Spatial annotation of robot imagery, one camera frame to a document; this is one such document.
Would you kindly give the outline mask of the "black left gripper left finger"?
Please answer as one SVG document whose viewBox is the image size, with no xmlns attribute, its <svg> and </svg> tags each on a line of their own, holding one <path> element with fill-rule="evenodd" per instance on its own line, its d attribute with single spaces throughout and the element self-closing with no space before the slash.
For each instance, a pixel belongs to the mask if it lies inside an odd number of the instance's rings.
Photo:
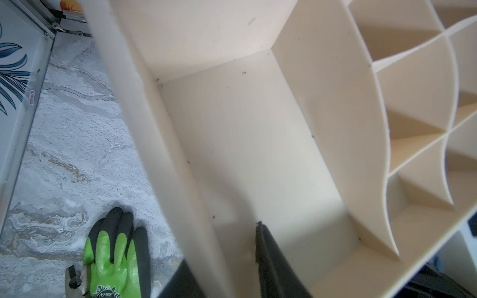
<svg viewBox="0 0 477 298">
<path fill-rule="evenodd" d="M 186 260 L 183 260 L 177 271 L 163 288 L 158 298 L 205 298 L 197 280 L 193 276 Z"/>
</svg>

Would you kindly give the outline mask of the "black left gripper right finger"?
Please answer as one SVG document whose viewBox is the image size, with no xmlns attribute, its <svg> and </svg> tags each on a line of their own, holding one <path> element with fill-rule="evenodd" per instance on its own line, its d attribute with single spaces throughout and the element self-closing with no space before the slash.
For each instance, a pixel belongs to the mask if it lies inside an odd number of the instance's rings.
<svg viewBox="0 0 477 298">
<path fill-rule="evenodd" d="M 263 298 L 310 298 L 268 227 L 261 221 L 255 230 L 255 262 L 258 264 L 260 295 Z"/>
</svg>

